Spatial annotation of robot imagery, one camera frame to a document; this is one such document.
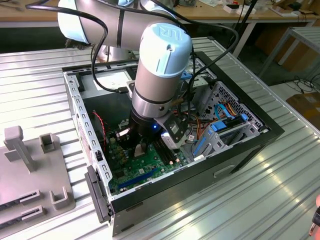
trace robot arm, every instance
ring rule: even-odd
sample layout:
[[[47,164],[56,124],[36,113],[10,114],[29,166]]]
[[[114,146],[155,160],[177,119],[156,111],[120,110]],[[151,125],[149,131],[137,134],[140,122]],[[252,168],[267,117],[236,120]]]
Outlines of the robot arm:
[[[80,11],[105,23],[107,37],[104,45],[139,50],[139,63],[132,95],[129,129],[119,138],[137,143],[138,136],[152,137],[160,129],[167,130],[171,148],[176,148],[184,130],[169,108],[192,50],[190,36],[173,21],[150,14],[115,8],[103,0],[60,0],[59,7]],[[150,7],[154,13],[172,16],[159,6]],[[97,44],[104,34],[96,22],[77,15],[58,12],[61,32],[69,39]]]

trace metal slotted table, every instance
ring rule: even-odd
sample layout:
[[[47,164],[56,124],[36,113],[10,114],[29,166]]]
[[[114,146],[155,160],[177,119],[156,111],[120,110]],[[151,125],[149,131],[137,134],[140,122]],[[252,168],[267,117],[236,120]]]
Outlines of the metal slotted table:
[[[286,32],[283,34],[280,41],[277,43],[271,54],[265,60],[261,71],[259,72],[258,76],[261,78],[263,74],[268,69],[271,62],[275,59],[277,54],[282,49],[283,45],[287,42],[290,37],[294,37],[296,42],[300,41],[304,43],[312,50],[316,51],[320,54],[320,27],[289,27]],[[320,62],[313,67],[313,69],[309,72],[307,79],[312,77],[312,75],[320,68]]]
[[[224,50],[194,38],[211,59]],[[25,139],[60,137],[75,209],[7,239],[110,239],[85,181],[86,162],[71,119],[61,68],[90,64],[90,49],[0,55],[0,129],[20,125]],[[231,54],[217,65],[285,133],[245,168],[130,228],[116,239],[307,239],[320,194],[320,132]]]

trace green circuit board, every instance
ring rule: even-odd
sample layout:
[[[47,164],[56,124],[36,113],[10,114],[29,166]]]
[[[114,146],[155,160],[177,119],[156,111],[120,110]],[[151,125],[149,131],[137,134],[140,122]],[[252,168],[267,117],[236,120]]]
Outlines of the green circuit board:
[[[128,151],[123,150],[123,148],[119,146],[114,138],[111,137],[109,139],[107,161],[112,172],[112,179],[109,182],[112,195],[117,195],[135,188],[151,179],[160,177],[188,164],[183,153],[179,151],[177,153],[172,152],[174,159],[172,159],[170,164],[165,165],[153,144],[147,147],[145,155],[133,158],[128,155]],[[141,178],[143,179],[126,187],[121,187],[121,184],[127,183],[139,176],[142,176]]]

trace ur logo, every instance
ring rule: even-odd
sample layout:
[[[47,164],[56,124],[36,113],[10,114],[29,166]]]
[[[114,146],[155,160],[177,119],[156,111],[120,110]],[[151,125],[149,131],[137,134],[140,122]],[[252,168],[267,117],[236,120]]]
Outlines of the ur logo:
[[[159,27],[159,35],[170,38],[170,39],[175,39],[177,41],[181,40],[181,32],[179,29],[167,27],[167,26],[160,26]]]

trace red wire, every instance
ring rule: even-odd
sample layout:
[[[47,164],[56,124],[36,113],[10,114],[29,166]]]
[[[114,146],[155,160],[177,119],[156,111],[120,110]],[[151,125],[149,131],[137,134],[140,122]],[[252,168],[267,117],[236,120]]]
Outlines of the red wire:
[[[102,126],[102,130],[103,130],[103,150],[106,151],[106,130],[105,130],[105,125],[104,125],[104,121],[102,120],[102,118],[96,113],[96,112],[92,112],[94,115],[96,115],[96,117],[100,120],[101,126]]]
[[[206,130],[206,128],[207,128],[210,124],[212,124],[212,122],[209,122],[207,125],[205,125],[205,127],[203,128],[203,131],[201,132],[200,137],[202,136],[202,134],[204,134],[204,131]]]

